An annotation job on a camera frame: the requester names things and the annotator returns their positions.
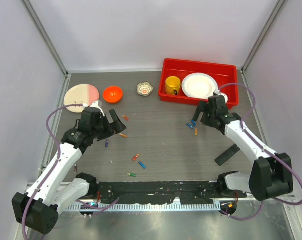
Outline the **black remote control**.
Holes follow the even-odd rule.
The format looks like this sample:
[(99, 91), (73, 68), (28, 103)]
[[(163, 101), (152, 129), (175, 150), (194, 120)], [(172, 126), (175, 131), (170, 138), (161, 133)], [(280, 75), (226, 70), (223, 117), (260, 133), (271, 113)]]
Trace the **black remote control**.
[(223, 165), (225, 162), (227, 162), (232, 156), (234, 156), (240, 149), (236, 144), (233, 144), (231, 147), (229, 147), (226, 151), (224, 151), (222, 154), (220, 154), (216, 159), (215, 163), (218, 166)]

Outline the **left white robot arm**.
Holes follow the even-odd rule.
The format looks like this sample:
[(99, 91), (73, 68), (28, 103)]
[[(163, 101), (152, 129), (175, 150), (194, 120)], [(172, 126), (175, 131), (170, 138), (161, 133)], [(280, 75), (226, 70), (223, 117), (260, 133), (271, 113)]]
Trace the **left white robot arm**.
[(126, 130), (114, 109), (109, 114), (112, 122), (100, 107), (85, 107), (76, 125), (57, 143), (57, 152), (41, 176), (25, 193), (14, 195), (13, 211), (22, 226), (24, 239), (27, 239), (26, 228), (46, 235), (53, 230), (59, 215), (67, 207), (81, 197), (90, 200), (97, 195), (97, 179), (86, 173), (79, 173), (64, 189), (58, 188), (94, 141), (106, 140)]

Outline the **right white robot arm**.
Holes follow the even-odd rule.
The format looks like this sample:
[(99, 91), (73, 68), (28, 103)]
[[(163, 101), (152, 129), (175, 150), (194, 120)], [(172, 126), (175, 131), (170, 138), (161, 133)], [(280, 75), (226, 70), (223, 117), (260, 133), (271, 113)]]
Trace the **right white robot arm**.
[(199, 101), (193, 120), (215, 128), (230, 139), (252, 165), (250, 174), (238, 171), (220, 174), (216, 185), (218, 195), (226, 198), (234, 191), (242, 191), (262, 202), (293, 191), (292, 174), (283, 166), (291, 166), (290, 157), (263, 145), (238, 114), (229, 112), (222, 96), (215, 95), (208, 101)]

